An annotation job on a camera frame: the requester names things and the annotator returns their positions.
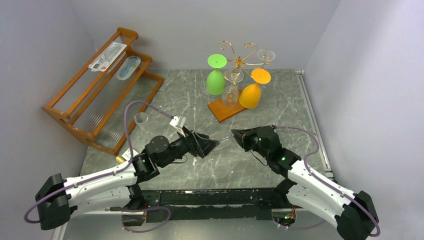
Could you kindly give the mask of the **orange plastic wine glass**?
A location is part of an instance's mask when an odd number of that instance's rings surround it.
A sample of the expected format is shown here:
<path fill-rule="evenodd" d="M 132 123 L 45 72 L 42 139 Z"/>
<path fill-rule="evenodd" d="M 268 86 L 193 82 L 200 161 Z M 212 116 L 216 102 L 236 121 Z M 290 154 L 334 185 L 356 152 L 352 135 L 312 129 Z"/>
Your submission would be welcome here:
<path fill-rule="evenodd" d="M 268 84 L 271 81 L 270 73 L 263 68 L 253 69 L 251 78 L 255 83 L 245 87 L 238 99 L 240 105 L 246 109 L 254 109 L 257 107 L 262 96 L 260 85 Z"/>

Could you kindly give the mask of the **clear wine glass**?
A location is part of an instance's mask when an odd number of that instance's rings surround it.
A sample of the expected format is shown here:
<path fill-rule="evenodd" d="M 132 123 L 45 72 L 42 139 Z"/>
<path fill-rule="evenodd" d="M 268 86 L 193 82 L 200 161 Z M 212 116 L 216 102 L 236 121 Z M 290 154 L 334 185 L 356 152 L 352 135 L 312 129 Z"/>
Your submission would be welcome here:
<path fill-rule="evenodd" d="M 225 70 L 223 75 L 229 85 L 224 88 L 221 95 L 222 102 L 226 107 L 234 107 L 240 95 L 237 83 L 244 79 L 244 73 L 240 68 L 234 67 Z"/>

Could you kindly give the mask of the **green plastic wine glass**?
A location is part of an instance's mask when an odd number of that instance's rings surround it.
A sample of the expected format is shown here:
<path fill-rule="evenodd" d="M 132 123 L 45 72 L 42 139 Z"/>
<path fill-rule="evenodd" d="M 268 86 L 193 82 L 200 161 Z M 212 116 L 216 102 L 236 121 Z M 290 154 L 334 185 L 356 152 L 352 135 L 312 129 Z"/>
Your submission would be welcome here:
<path fill-rule="evenodd" d="M 220 95 L 225 88 L 225 77 L 221 69 L 226 66 L 227 59 L 222 54 L 212 54 L 207 59 L 208 65 L 213 68 L 206 79 L 206 91 L 211 95 Z"/>

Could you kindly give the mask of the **small clear glass cup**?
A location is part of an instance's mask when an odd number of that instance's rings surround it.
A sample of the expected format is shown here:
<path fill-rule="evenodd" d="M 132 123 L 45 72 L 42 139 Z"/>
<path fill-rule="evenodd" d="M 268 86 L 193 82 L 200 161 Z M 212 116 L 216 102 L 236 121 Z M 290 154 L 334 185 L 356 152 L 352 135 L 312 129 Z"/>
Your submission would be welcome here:
<path fill-rule="evenodd" d="M 146 130 L 146 125 L 149 119 L 149 116 L 145 112 L 139 112 L 134 116 L 134 122 L 136 126 L 141 130 Z"/>

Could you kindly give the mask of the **tall clear flute glass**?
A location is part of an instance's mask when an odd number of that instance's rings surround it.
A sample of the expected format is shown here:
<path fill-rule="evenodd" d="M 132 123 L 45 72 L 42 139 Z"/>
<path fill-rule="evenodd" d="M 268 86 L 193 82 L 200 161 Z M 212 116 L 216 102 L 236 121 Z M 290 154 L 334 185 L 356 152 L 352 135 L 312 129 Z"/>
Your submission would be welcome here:
<path fill-rule="evenodd" d="M 257 56 L 262 61 L 262 65 L 260 66 L 261 69 L 275 59 L 275 53 L 269 49 L 260 49 L 257 52 Z"/>

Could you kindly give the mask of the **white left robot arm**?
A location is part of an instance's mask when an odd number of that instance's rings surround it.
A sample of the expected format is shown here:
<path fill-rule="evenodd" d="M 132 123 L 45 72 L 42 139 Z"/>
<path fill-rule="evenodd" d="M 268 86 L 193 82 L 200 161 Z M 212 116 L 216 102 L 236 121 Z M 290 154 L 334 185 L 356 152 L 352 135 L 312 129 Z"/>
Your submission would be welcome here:
<path fill-rule="evenodd" d="M 208 135 L 183 129 L 173 142 L 162 135 L 153 137 L 132 161 L 92 174 L 63 178 L 51 175 L 35 195 L 37 223 L 52 230 L 71 218 L 108 207 L 137 210 L 145 200 L 139 184 L 159 175 L 164 168 L 187 154 L 205 158 L 219 144 Z"/>

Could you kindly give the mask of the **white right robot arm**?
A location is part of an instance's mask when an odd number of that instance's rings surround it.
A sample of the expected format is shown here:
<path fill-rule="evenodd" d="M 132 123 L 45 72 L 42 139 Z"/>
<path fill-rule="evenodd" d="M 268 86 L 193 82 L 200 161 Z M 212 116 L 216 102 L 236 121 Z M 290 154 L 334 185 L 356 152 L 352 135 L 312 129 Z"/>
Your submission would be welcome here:
<path fill-rule="evenodd" d="M 242 149 L 258 153 L 274 173 L 284 177 L 274 189 L 276 204 L 308 210 L 335 227 L 344 240 L 378 237 L 381 228 L 371 196 L 342 187 L 314 170 L 306 157 L 282 146 L 276 129 L 266 125 L 231 131 Z"/>

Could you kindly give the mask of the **orange wooden shelf rack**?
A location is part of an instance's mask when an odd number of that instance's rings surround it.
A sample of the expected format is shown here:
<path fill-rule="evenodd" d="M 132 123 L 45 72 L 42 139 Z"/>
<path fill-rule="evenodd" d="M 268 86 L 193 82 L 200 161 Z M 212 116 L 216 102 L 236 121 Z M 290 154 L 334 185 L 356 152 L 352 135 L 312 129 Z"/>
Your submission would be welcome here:
<path fill-rule="evenodd" d="M 164 79 L 148 71 L 152 57 L 136 51 L 132 43 L 139 37 L 134 30 L 119 27 L 107 42 L 42 109 L 81 143 L 118 155 L 126 141 L 125 131 L 118 125 L 123 101 L 135 90 L 136 84 L 145 86 L 145 101 L 150 103 Z M 109 68 L 91 71 L 88 68 L 111 42 L 127 45 Z M 141 63 L 127 80 L 119 80 L 116 73 L 125 59 L 140 57 Z"/>

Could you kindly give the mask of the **small printed cardboard box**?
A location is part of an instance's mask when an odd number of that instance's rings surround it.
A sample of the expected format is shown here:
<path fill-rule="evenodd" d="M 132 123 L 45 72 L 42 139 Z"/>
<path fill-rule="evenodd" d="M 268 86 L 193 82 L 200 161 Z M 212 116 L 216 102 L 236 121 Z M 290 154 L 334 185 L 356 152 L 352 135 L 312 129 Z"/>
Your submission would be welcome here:
<path fill-rule="evenodd" d="M 115 158 L 116 162 L 118 164 L 122 164 L 124 162 L 127 162 L 131 159 L 131 152 L 133 153 L 133 156 L 135 157 L 136 155 L 138 155 L 139 153 L 134 150 L 133 148 L 128 148 L 122 155 L 119 155 Z"/>

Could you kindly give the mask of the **blue white blister pack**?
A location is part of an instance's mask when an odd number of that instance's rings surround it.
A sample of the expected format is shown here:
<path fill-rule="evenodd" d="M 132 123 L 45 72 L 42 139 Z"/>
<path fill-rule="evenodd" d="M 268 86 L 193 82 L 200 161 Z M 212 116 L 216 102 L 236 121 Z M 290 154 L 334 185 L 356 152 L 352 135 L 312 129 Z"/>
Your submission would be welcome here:
<path fill-rule="evenodd" d="M 120 81 L 127 80 L 134 73 L 140 63 L 141 58 L 138 56 L 132 55 L 127 57 L 116 72 L 116 78 Z"/>

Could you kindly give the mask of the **white printed package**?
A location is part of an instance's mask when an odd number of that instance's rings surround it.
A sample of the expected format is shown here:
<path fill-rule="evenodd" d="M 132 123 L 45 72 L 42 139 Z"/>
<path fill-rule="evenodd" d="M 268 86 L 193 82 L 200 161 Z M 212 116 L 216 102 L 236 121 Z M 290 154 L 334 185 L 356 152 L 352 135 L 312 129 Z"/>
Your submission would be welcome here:
<path fill-rule="evenodd" d="M 91 69 L 92 72 L 105 72 L 126 47 L 126 44 L 112 41 L 107 48 L 88 65 L 88 68 Z"/>

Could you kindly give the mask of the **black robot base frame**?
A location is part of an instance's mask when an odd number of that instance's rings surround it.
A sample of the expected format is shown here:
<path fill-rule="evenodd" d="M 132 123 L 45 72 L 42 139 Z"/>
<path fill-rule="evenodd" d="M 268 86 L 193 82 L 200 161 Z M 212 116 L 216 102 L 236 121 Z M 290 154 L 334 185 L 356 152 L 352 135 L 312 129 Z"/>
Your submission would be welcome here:
<path fill-rule="evenodd" d="M 130 192 L 125 206 L 111 210 L 138 212 L 148 209 L 147 222 L 170 220 L 244 219 L 272 220 L 274 209 L 289 209 L 287 194 L 295 186 L 285 179 L 276 187 L 204 190 L 141 190 Z"/>

